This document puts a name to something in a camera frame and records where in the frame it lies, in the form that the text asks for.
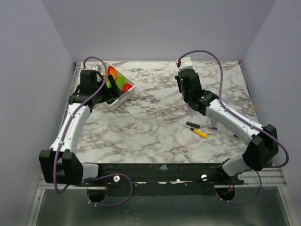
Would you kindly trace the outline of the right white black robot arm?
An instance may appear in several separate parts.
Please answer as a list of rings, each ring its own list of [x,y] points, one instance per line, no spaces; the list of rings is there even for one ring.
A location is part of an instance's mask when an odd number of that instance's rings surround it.
[[[263,132],[255,129],[258,123],[250,121],[251,125],[240,121],[230,114],[230,108],[223,108],[219,98],[211,91],[202,89],[199,76],[193,69],[184,69],[175,77],[184,101],[194,111],[217,121],[240,138],[247,149],[243,154],[226,160],[217,171],[217,181],[223,185],[233,180],[234,175],[246,171],[261,171],[267,167],[270,160],[278,153],[275,141],[265,132],[277,137],[277,131],[272,125],[263,128]]]

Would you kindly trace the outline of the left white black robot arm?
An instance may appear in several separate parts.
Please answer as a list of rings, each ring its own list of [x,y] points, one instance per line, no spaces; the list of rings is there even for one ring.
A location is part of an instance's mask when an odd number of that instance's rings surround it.
[[[95,105],[111,101],[121,91],[116,84],[107,87],[96,70],[82,70],[80,84],[68,99],[67,115],[57,138],[48,150],[39,155],[47,183],[79,185],[88,179],[94,186],[104,182],[104,174],[96,163],[81,163],[76,156],[83,127]]]

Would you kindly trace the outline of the clear zip top bag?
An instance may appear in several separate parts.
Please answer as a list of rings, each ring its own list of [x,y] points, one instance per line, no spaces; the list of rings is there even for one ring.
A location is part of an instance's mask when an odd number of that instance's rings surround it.
[[[194,116],[194,110],[189,106],[189,104],[187,104],[187,108],[188,108],[190,117],[193,118],[193,116]]]

